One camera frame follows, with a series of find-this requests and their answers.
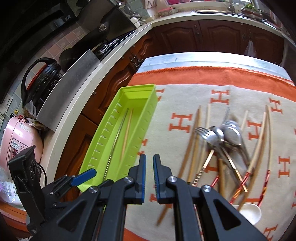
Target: black cable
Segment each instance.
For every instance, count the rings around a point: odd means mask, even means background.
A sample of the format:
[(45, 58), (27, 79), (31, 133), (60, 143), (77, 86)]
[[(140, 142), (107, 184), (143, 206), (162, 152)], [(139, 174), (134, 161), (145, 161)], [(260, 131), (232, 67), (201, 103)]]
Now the black cable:
[(47, 185), (47, 176), (46, 176), (45, 170), (44, 170), (43, 166), (41, 166), (41, 164), (39, 164), (38, 162), (36, 162), (36, 163), (42, 169), (42, 171), (44, 173), (44, 177), (45, 177), (45, 185)]

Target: screw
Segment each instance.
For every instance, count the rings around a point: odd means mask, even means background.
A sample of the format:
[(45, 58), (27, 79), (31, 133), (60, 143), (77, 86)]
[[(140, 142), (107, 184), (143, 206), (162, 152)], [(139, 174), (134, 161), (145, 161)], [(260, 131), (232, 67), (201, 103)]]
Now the screw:
[(204, 185), (204, 187), (203, 187), (203, 190), (204, 190), (205, 192), (210, 192), (211, 189), (212, 189), (212, 188), (211, 188), (209, 185)]
[(96, 193), (98, 190), (99, 190), (99, 189), (98, 189), (98, 187), (96, 187), (96, 186), (91, 186), (91, 187), (89, 188), (89, 192), (90, 192), (90, 193)]
[(125, 181), (126, 183), (131, 183), (131, 182), (133, 181), (133, 178), (132, 178), (132, 177), (125, 177), (125, 178), (124, 178), (124, 181)]
[(177, 178), (175, 176), (168, 177), (168, 181), (171, 183), (175, 183), (177, 181)]

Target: wall socket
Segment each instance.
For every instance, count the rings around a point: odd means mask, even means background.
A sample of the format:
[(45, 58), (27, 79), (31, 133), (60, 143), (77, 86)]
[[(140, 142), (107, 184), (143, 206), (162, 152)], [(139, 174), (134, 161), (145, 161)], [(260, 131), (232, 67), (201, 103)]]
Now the wall socket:
[(11, 95), (10, 95), (10, 94), (7, 94), (6, 97), (5, 97), (5, 99), (4, 99), (4, 101), (3, 101), (3, 103), (2, 103), (2, 105), (3, 105), (6, 109), (8, 109), (8, 107), (9, 107), (9, 105), (10, 105), (12, 99), (13, 99), (13, 98), (11, 97)]
[(0, 120), (4, 120), (6, 113), (7, 113), (6, 107), (0, 104)]

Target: countertop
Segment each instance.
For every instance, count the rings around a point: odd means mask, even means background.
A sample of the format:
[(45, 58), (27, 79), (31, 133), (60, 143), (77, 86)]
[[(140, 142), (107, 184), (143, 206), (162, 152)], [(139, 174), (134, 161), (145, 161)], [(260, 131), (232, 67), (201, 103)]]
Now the countertop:
[[(44, 150), (41, 159), (41, 164), (44, 167), (47, 174), (47, 183), (51, 183), (54, 180), (54, 176), (57, 170), (57, 166), (62, 155), (66, 141), (70, 135), (70, 132), (80, 115), (83, 107), (87, 103), (88, 99), (114, 66), (114, 64), (124, 55), (124, 53), (130, 49), (141, 37), (143, 37), (153, 27), (175, 23), (188, 20), (201, 20), (201, 19), (212, 19), (212, 20), (226, 20), (239, 23), (250, 24), (262, 29), (265, 29), (271, 33), (285, 38), (290, 44), (296, 49), (295, 43), (281, 31), (267, 25), (266, 23), (260, 23), (258, 21), (230, 14), (221, 13), (198, 13), (190, 14), (188, 12), (179, 12), (174, 15), (158, 18), (152, 22), (140, 26), (135, 32), (120, 43), (115, 49), (113, 49), (98, 65), (98, 67), (91, 73), (91, 75), (84, 82), (82, 87), (79, 89), (77, 94), (74, 96), (70, 105), (68, 106), (65, 114), (63, 115), (57, 130), (55, 132), (49, 131), (44, 140)], [(41, 184), (44, 185), (44, 176), (41, 177)]]

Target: pink container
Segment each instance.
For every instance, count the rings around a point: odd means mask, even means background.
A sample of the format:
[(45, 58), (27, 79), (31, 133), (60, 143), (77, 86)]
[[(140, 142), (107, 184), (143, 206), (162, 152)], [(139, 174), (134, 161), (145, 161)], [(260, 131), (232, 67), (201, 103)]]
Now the pink container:
[(38, 131), (16, 117), (12, 117), (3, 134), (0, 147), (0, 166), (9, 170), (8, 161), (22, 150), (36, 145), (34, 149), (36, 161), (42, 157), (43, 144)]

